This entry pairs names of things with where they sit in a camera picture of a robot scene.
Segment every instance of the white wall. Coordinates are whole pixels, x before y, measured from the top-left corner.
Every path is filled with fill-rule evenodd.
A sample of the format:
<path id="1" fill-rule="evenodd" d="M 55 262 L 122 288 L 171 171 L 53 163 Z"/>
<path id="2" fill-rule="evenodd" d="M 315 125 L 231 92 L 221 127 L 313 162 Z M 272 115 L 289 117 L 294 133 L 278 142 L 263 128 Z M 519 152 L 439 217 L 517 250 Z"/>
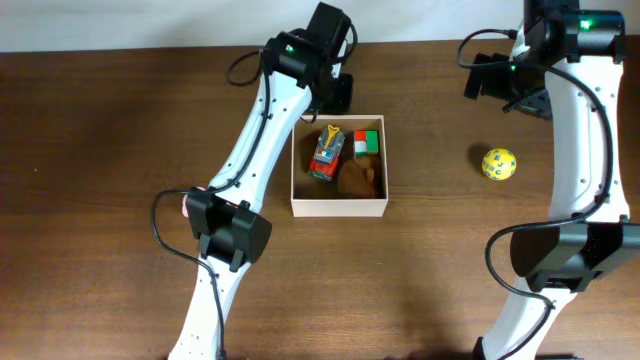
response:
<path id="1" fill-rule="evenodd" d="M 361 42 L 461 39 L 514 28 L 522 0 L 327 0 L 354 21 Z M 305 27 L 317 0 L 1 0 L 0 51 L 263 45 Z M 639 0 L 582 0 L 617 9 L 640 34 Z"/>

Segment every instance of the green light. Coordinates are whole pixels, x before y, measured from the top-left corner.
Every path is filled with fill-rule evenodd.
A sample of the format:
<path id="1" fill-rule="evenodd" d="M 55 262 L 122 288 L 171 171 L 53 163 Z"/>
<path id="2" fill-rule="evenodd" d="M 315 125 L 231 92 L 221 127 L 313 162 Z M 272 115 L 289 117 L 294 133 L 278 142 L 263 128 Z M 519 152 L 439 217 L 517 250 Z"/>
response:
<path id="1" fill-rule="evenodd" d="M 591 29 L 591 25 L 593 25 L 591 20 L 580 20 L 580 29 L 582 30 L 589 31 L 589 29 Z"/>

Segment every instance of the box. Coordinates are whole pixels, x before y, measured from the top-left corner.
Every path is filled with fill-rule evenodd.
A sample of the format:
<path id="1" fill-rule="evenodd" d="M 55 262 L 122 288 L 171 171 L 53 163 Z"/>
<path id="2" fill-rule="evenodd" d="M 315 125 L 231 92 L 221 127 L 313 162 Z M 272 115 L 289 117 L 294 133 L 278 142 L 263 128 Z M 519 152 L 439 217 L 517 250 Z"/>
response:
<path id="1" fill-rule="evenodd" d="M 313 116 L 303 116 L 310 121 Z M 347 147 L 356 130 L 377 130 L 379 156 L 382 164 L 379 196 L 376 199 L 344 199 L 337 192 L 336 181 L 327 182 L 309 174 L 309 164 L 318 144 L 322 129 L 328 124 L 337 125 L 347 139 L 342 150 L 341 162 L 349 159 Z M 387 154 L 382 115 L 319 115 L 314 123 L 298 121 L 291 133 L 291 207 L 295 217 L 381 217 L 389 202 L 387 182 Z"/>

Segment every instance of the ball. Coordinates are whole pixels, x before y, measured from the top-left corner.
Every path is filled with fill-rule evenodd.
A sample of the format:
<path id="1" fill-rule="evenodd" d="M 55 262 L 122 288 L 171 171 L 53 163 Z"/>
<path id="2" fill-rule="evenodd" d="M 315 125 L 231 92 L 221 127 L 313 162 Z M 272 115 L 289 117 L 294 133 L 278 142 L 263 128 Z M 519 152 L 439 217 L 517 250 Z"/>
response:
<path id="1" fill-rule="evenodd" d="M 516 172 L 516 157 L 507 149 L 493 149 L 482 159 L 482 171 L 492 180 L 506 180 Z"/>

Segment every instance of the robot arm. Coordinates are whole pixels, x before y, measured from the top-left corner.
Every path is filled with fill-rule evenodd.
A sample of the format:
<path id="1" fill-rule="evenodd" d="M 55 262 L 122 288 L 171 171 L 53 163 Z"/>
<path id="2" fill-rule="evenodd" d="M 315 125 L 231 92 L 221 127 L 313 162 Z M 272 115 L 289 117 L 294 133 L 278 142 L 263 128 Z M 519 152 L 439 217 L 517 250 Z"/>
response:
<path id="1" fill-rule="evenodd" d="M 465 95 L 478 93 L 519 110 L 553 118 L 555 179 L 551 220 L 587 214 L 585 221 L 515 232 L 511 260 L 518 275 L 514 287 L 543 295 L 553 303 L 547 312 L 539 299 L 511 293 L 497 322 L 474 349 L 477 359 L 535 358 L 560 311 L 640 248 L 637 227 L 627 224 L 627 205 L 620 180 L 617 145 L 617 99 L 624 59 L 624 20 L 612 11 L 583 11 L 578 1 L 525 1 L 525 21 L 510 57 L 479 54 L 476 63 L 509 61 L 500 70 L 472 70 Z M 518 64 L 540 64 L 579 79 L 604 106 L 611 141 L 594 99 L 556 74 L 528 71 Z M 604 174 L 612 171 L 611 188 Z"/>
<path id="2" fill-rule="evenodd" d="M 258 95 L 238 142 L 209 189 L 186 198 L 199 258 L 216 274 L 225 320 L 242 277 L 269 240 L 271 224 L 258 214 L 271 171 L 293 126 L 309 109 L 348 110 L 353 79 L 340 75 L 340 69 L 348 58 L 345 38 L 350 28 L 355 30 L 341 10 L 320 3 L 307 29 L 283 32 L 269 40 L 260 54 L 264 73 Z M 211 289 L 208 271 L 199 267 L 170 360 L 217 356 L 224 327 Z"/>

